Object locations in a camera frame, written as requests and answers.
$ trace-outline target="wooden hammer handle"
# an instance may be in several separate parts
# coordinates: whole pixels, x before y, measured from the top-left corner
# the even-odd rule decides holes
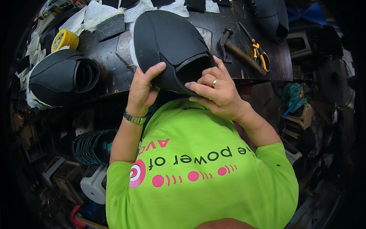
[[[245,60],[248,64],[250,64],[255,70],[257,70],[260,74],[265,75],[266,72],[263,68],[261,68],[249,55],[244,53],[240,48],[236,47],[230,42],[225,43],[225,48],[230,49],[233,53],[238,55],[241,59]]]

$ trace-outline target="green t-shirt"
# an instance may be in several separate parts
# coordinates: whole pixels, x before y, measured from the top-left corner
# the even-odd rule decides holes
[[[297,202],[281,143],[254,153],[231,121],[187,99],[154,114],[134,165],[114,162],[107,171],[111,229],[193,229],[222,218],[282,229]]]

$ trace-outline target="blue cloth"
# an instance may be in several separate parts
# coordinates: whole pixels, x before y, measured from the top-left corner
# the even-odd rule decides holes
[[[287,107],[289,108],[293,102],[295,102],[301,93],[301,84],[299,83],[288,83],[283,89],[282,100],[287,100]],[[291,113],[294,113],[297,109],[299,109],[302,104],[307,103],[307,98],[301,98],[295,106],[293,106],[290,110]]]
[[[286,7],[288,22],[305,19],[309,22],[314,22],[320,25],[327,25],[323,12],[321,11],[319,3],[313,3],[312,5],[297,9],[294,7]]]

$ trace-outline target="wristwatch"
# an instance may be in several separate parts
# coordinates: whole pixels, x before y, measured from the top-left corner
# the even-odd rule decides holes
[[[144,117],[135,117],[127,113],[127,111],[125,110],[123,113],[123,117],[129,122],[141,125],[145,123],[147,115],[145,115]]]

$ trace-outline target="left hand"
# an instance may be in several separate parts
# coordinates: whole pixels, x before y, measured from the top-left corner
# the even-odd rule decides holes
[[[144,117],[147,114],[160,90],[151,85],[151,80],[162,73],[166,67],[166,63],[160,62],[150,67],[145,74],[141,68],[136,69],[128,95],[127,113],[135,117]]]

